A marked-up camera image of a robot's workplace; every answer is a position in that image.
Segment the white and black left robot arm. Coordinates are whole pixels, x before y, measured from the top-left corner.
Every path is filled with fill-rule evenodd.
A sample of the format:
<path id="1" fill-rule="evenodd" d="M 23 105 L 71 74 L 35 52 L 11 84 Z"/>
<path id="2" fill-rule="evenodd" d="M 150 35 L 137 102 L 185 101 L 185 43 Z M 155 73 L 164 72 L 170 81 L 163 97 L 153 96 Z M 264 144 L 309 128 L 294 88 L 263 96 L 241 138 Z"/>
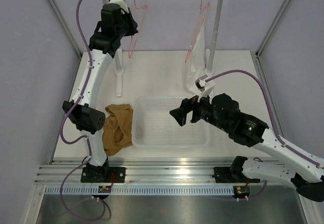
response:
<path id="1" fill-rule="evenodd" d="M 105 113 L 96 109 L 97 98 L 106 70 L 120 48 L 121 39 L 137 32 L 137 23 L 126 4 L 103 5 L 101 20 L 87 43 L 89 60 L 81 83 L 74 97 L 63 102 L 64 112 L 88 147 L 88 161 L 83 163 L 80 179 L 83 183 L 113 179 L 102 142 Z"/>

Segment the tan tank top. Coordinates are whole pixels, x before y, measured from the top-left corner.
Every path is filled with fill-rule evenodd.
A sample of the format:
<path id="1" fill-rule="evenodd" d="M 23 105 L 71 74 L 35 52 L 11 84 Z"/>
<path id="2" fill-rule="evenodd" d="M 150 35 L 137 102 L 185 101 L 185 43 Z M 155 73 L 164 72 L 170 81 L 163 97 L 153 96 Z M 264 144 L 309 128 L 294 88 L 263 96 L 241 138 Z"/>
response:
<path id="1" fill-rule="evenodd" d="M 109 115 L 103 126 L 102 142 L 105 153 L 114 156 L 133 145 L 133 109 L 130 104 L 111 104 L 105 110 Z"/>

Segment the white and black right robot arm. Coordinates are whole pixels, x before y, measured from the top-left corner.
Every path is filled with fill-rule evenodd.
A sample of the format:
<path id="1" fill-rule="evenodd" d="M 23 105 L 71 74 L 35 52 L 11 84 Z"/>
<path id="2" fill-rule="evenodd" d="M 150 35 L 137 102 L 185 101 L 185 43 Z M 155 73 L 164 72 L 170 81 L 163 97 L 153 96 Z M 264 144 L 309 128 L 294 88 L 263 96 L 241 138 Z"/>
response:
<path id="1" fill-rule="evenodd" d="M 273 164 L 237 156 L 230 167 L 214 174 L 216 182 L 272 181 L 295 189 L 309 200 L 323 201 L 323 168 L 297 154 L 292 143 L 282 144 L 282 138 L 272 128 L 257 117 L 242 113 L 238 102 L 230 96 L 223 93 L 213 99 L 185 98 L 170 111 L 180 126 L 186 124 L 188 113 L 192 114 L 191 123 L 203 120 L 224 131 L 235 143 L 255 148 L 281 162 Z"/>

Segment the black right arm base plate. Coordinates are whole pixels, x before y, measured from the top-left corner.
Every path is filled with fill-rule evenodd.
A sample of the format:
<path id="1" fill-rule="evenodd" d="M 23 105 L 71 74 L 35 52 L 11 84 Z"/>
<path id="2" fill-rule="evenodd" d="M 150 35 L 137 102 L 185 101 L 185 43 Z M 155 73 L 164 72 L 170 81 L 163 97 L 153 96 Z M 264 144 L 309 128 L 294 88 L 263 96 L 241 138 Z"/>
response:
<path id="1" fill-rule="evenodd" d="M 212 176 L 216 183 L 260 183 L 260 179 L 247 178 L 241 173 L 232 173 L 230 167 L 214 167 Z"/>

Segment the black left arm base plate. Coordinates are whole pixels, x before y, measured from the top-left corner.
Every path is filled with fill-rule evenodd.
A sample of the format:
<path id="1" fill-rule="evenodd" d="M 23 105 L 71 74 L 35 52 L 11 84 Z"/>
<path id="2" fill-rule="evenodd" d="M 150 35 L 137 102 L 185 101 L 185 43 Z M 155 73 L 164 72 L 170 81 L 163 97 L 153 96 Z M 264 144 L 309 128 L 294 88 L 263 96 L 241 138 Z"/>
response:
<path id="1" fill-rule="evenodd" d="M 125 175 L 125 167 L 86 166 L 82 170 L 80 181 L 82 183 L 124 183 Z"/>

